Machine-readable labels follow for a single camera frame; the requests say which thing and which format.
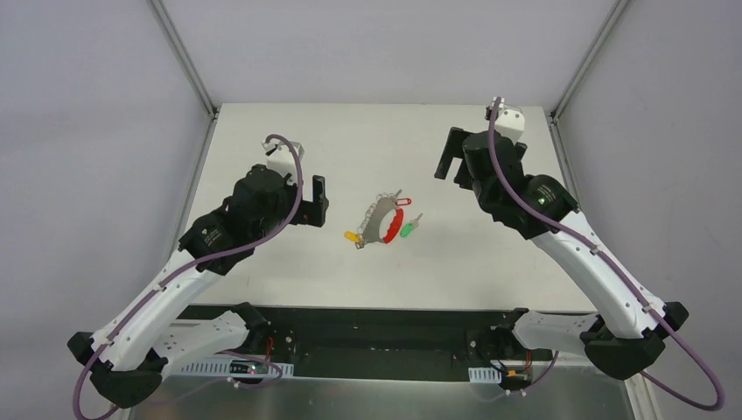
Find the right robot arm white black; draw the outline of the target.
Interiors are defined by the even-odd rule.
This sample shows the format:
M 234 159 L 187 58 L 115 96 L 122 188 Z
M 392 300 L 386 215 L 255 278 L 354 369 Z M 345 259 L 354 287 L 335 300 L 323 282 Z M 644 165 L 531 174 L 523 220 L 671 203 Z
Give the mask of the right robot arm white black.
M 452 127 L 435 178 L 445 179 L 453 160 L 460 159 L 454 183 L 472 191 L 493 222 L 513 229 L 550 256 L 596 311 L 577 316 L 516 308 L 493 327 L 496 350 L 490 357 L 516 359 L 528 350 L 549 349 L 584 356 L 618 380 L 651 366 L 665 348 L 669 336 L 665 327 L 678 331 L 689 316 L 687 309 L 679 302 L 663 302 L 633 280 L 641 294 L 636 297 L 602 259 L 607 249 L 561 183 L 549 175 L 524 173 L 526 144 L 496 134 L 494 145 L 503 175 L 516 194 L 537 213 L 559 222 L 559 228 L 529 214 L 509 196 L 496 175 L 485 131 Z

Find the key with green tag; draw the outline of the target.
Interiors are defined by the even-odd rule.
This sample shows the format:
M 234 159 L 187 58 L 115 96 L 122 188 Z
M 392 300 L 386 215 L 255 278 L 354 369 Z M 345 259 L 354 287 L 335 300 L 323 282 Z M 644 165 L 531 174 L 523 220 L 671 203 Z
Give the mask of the key with green tag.
M 402 238 L 408 237 L 412 232 L 414 232 L 418 226 L 420 219 L 423 217 L 423 214 L 420 213 L 417 217 L 408 220 L 401 228 L 400 230 L 400 236 Z

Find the key with yellow tag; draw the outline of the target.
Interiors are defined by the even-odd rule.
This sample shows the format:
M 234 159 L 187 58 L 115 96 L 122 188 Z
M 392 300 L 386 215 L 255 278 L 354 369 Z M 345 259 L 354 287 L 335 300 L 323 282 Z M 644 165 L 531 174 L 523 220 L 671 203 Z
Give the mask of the key with yellow tag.
M 366 242 L 365 242 L 362 234 L 358 234 L 358 233 L 351 232 L 351 231 L 346 231 L 344 233 L 344 237 L 346 239 L 348 239 L 350 242 L 352 242 L 353 245 L 357 249 L 363 249 L 365 247 Z

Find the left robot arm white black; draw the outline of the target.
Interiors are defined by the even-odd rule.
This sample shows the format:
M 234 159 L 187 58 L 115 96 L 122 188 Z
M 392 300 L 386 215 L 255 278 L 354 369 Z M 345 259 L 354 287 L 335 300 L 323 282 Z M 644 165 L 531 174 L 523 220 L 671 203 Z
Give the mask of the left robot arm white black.
M 225 350 L 256 354 L 265 347 L 268 322 L 247 302 L 191 332 L 167 329 L 195 298 L 280 228 L 324 225 L 326 180 L 315 175 L 311 184 L 312 199 L 307 201 L 290 174 L 254 165 L 219 207 L 195 220 L 166 265 L 126 310 L 97 332 L 72 336 L 67 346 L 88 368 L 83 376 L 103 398 L 128 409 L 192 362 Z

